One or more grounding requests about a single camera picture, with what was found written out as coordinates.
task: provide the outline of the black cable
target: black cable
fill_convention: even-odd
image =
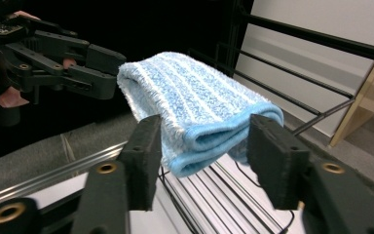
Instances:
[[[261,188],[260,184],[257,184],[256,182],[254,182],[253,179],[251,179],[239,166],[238,162],[235,162],[236,163],[236,167],[239,169],[239,171],[248,179],[250,180],[251,183],[253,183],[256,187],[259,187]],[[285,226],[285,228],[283,228],[281,230],[281,232],[279,234],[284,234],[284,233],[287,233],[288,231],[288,228],[291,226],[291,224],[293,223],[293,220],[294,220],[294,212],[293,211],[290,211],[291,213],[291,219],[290,219],[290,222]]]

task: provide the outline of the finger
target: finger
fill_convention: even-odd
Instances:
[[[5,108],[28,104],[29,101],[20,96],[19,90],[10,87],[0,96],[0,105]]]
[[[17,15],[17,16],[24,16],[24,17],[29,17],[29,18],[33,18],[33,19],[36,19],[36,20],[40,20],[39,18],[37,18],[35,16],[32,16],[29,13],[26,13],[26,12],[23,12],[23,11],[18,11],[18,12],[15,12],[14,14]]]
[[[76,65],[77,61],[74,58],[64,58],[63,68],[67,69],[70,65]]]

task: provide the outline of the drying rack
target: drying rack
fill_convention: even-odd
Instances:
[[[230,17],[228,42],[217,43],[214,58],[195,49],[190,49],[188,55],[212,65],[230,77],[238,75],[315,115],[314,118],[295,129],[290,130],[285,126],[294,136],[299,136],[313,125],[355,102],[353,94],[239,49],[240,29],[250,23],[373,60],[374,46],[253,16],[245,11],[241,0],[232,1],[231,9],[232,11],[228,14]],[[342,96],[345,100],[325,111],[319,111],[235,69],[238,56],[247,56],[263,62],[335,95]],[[188,178],[177,178],[165,172],[164,169],[161,170],[159,179],[192,233],[285,233],[288,231],[288,228],[294,224],[295,216],[299,215],[298,211],[287,213],[273,211],[269,200],[263,196],[262,188],[257,184],[257,175],[248,167],[227,162],[226,158],[228,160],[228,156],[223,156],[208,168]]]

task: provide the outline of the microfiber cloth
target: microfiber cloth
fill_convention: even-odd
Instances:
[[[162,117],[162,165],[195,174],[224,154],[246,164],[250,114],[283,125],[280,108],[205,63],[162,52],[119,67],[117,84],[137,121]]]

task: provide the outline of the towel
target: towel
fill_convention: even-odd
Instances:
[[[119,67],[117,84],[137,121],[160,114],[162,165],[190,176],[224,154],[246,163],[250,114],[283,125],[281,109],[205,63],[162,52]]]

